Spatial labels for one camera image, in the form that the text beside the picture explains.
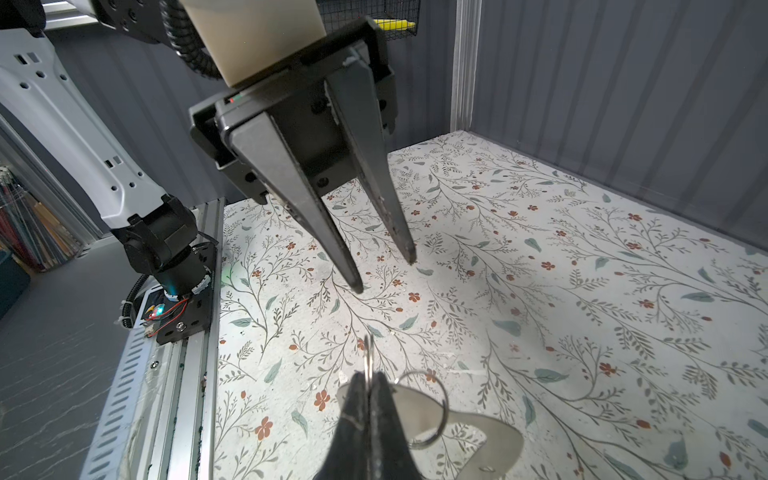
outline metal corner post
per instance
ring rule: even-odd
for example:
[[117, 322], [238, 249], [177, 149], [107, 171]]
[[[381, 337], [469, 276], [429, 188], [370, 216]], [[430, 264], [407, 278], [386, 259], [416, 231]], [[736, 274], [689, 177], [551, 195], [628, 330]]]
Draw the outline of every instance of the metal corner post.
[[456, 38], [453, 45], [453, 79], [451, 83], [451, 131], [466, 130], [472, 123], [481, 12], [482, 0], [456, 1]]

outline leaf pattern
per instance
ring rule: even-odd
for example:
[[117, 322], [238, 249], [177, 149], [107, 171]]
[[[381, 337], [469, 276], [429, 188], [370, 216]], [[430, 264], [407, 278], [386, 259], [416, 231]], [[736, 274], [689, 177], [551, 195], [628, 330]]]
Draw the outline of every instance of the leaf pattern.
[[[361, 295], [279, 204], [225, 210], [217, 480], [313, 478], [366, 334], [390, 379], [524, 430], [507, 478], [768, 480], [763, 253], [466, 132], [389, 166], [415, 266], [358, 181], [323, 198]], [[412, 454], [449, 480], [483, 441]]]

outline gray wall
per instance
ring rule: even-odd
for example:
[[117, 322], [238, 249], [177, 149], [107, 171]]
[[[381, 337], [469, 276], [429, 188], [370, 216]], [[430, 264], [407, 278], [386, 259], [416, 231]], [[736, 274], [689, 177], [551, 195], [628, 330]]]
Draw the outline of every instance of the gray wall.
[[483, 5], [473, 131], [768, 247], [768, 2]]
[[[454, 29], [455, 0], [425, 0], [419, 34], [388, 42], [399, 108], [396, 131], [387, 139], [390, 150], [448, 132]], [[243, 198], [188, 134], [187, 109], [224, 89], [222, 81], [195, 75], [163, 45], [100, 25], [47, 35], [96, 113], [169, 193], [187, 206], [221, 196], [230, 202]], [[69, 190], [88, 203], [81, 190]]]

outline robotic arm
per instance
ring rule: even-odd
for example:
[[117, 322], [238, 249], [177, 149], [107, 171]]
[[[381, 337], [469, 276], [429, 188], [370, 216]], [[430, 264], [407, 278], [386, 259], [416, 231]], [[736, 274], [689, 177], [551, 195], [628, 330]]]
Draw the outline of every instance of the robotic arm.
[[[177, 0], [82, 8], [171, 46], [199, 73], [223, 75], [231, 88], [190, 109], [193, 139], [248, 197], [265, 204], [271, 193], [291, 211], [353, 290], [362, 292], [362, 280], [321, 196], [355, 177], [413, 263], [386, 162], [383, 131], [393, 131], [397, 107], [376, 24], [359, 20], [325, 36], [312, 0], [185, 3], [188, 13]], [[11, 25], [19, 28], [0, 30], [0, 102], [83, 187], [137, 272], [155, 276], [172, 300], [205, 290], [211, 272], [190, 247], [194, 215], [141, 171], [80, 95], [41, 33], [42, 9], [20, 5], [0, 0], [20, 18]]]

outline wire mesh basket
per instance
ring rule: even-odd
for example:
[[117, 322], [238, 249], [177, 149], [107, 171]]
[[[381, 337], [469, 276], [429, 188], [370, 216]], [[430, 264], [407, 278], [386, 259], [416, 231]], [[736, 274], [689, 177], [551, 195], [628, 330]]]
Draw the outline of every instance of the wire mesh basket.
[[369, 16], [387, 40], [409, 37], [419, 31], [422, 0], [318, 0], [317, 7], [328, 33]]

